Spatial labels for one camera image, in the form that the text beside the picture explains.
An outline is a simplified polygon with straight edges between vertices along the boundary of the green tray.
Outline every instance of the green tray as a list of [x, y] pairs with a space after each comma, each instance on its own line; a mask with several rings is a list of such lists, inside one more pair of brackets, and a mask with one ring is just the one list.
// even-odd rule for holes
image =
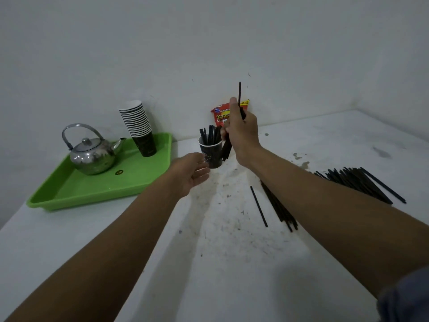
[[27, 201], [30, 208], [56, 210], [140, 193], [170, 165], [171, 135], [154, 135], [157, 153], [143, 157], [132, 139], [124, 141], [115, 164], [88, 176], [78, 172], [67, 156]]

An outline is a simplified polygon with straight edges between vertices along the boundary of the red snack package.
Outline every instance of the red snack package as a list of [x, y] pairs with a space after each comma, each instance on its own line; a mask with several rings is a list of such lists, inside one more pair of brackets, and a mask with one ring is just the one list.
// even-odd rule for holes
[[[244, 110], [247, 111], [247, 106], [249, 105], [250, 100], [245, 100], [240, 103], [240, 106], [244, 108]], [[214, 116], [214, 123], [216, 126], [223, 126], [223, 123], [228, 119], [229, 117], [229, 103], [222, 104], [218, 107], [215, 107], [211, 110]]]

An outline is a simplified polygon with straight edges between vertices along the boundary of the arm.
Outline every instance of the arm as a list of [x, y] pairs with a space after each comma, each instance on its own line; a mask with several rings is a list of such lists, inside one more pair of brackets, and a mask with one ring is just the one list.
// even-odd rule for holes
[[374, 296], [429, 265], [429, 226], [356, 190], [309, 174], [262, 148], [256, 117], [232, 98], [226, 131], [253, 171], [300, 224]]
[[174, 161], [103, 232], [43, 282], [7, 321], [113, 321], [177, 201], [208, 178], [199, 153]]

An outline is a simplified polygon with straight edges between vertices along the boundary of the person's left hand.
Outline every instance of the person's left hand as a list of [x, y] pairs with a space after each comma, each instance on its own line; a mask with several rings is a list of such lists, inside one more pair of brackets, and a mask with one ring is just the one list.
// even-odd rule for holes
[[208, 179], [210, 168], [204, 161], [204, 154], [194, 152], [176, 158], [167, 170], [175, 183], [180, 197], [185, 197], [194, 186]]

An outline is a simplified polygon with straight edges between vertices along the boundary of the metal kettle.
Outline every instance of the metal kettle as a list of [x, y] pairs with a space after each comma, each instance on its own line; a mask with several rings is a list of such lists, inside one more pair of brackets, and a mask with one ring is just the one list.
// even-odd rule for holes
[[[85, 127], [94, 132], [98, 138], [83, 138], [82, 142], [73, 147], [67, 140], [65, 131], [69, 127]], [[108, 170], [115, 162], [115, 155], [121, 150], [123, 141], [121, 138], [115, 144], [105, 140], [92, 126], [83, 123], [67, 125], [61, 136], [70, 150], [70, 160], [76, 169], [86, 175], [95, 175]]]

